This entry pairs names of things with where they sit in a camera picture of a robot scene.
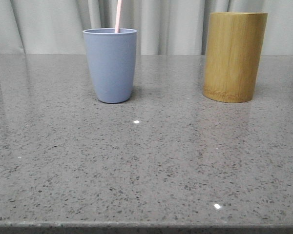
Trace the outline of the blue plastic cup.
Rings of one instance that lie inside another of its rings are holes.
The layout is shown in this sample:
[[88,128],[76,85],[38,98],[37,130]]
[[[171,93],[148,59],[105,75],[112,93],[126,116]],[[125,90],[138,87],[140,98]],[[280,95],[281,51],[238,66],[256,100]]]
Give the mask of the blue plastic cup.
[[137,30],[88,29],[83,36],[97,99],[104,103],[127,101],[133,88]]

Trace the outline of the pink chopstick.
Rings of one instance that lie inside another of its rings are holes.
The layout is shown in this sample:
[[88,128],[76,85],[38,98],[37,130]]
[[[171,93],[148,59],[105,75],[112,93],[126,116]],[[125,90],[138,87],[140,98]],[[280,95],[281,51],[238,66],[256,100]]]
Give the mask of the pink chopstick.
[[119,33],[119,31],[120,31],[121,9],[122,9],[122,0],[118,0],[117,1],[116,17],[115,17],[115,27],[114,27],[115,34]]

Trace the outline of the bamboo wooden cup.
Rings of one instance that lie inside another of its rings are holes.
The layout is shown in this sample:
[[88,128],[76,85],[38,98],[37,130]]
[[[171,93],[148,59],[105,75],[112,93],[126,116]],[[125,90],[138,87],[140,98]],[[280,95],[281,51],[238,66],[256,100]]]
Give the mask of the bamboo wooden cup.
[[205,97],[227,103],[252,100],[267,17],[267,13],[211,13]]

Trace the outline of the grey curtain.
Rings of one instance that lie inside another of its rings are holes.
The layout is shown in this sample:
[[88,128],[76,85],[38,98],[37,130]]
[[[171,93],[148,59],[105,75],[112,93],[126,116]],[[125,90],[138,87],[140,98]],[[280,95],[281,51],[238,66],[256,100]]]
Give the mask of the grey curtain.
[[[0,0],[0,54],[84,54],[83,30],[112,28],[114,0]],[[200,55],[212,12],[267,13],[262,53],[293,55],[293,0],[125,0],[120,26],[142,55]]]

